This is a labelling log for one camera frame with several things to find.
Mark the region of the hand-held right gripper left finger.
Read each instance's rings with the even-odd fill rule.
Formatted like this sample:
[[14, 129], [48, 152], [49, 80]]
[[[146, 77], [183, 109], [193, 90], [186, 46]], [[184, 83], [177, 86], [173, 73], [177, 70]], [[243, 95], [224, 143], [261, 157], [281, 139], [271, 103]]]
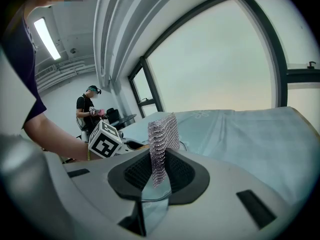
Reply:
[[115, 157], [62, 164], [56, 154], [45, 153], [47, 173], [62, 220], [52, 236], [57, 240], [151, 240], [142, 205], [128, 200], [110, 186], [110, 171], [147, 155], [148, 149]]

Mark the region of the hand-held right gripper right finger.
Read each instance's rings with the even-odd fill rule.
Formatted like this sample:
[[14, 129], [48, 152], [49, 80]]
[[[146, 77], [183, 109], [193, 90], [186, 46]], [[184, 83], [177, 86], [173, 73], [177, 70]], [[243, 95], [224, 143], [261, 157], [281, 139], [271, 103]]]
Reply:
[[[165, 240], [271, 240], [293, 221], [300, 205], [281, 195], [243, 168], [229, 162], [180, 151], [210, 175], [206, 191], [193, 203], [172, 205], [163, 220]], [[251, 190], [276, 216], [260, 229], [237, 193]]]

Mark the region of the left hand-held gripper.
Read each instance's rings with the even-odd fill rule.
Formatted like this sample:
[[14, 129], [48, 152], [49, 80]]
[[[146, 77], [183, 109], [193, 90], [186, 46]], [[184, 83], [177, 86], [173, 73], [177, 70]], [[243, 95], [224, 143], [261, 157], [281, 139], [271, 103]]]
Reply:
[[148, 147], [148, 143], [125, 137], [122, 131], [118, 131], [104, 120], [94, 128], [88, 142], [88, 150], [103, 159]]

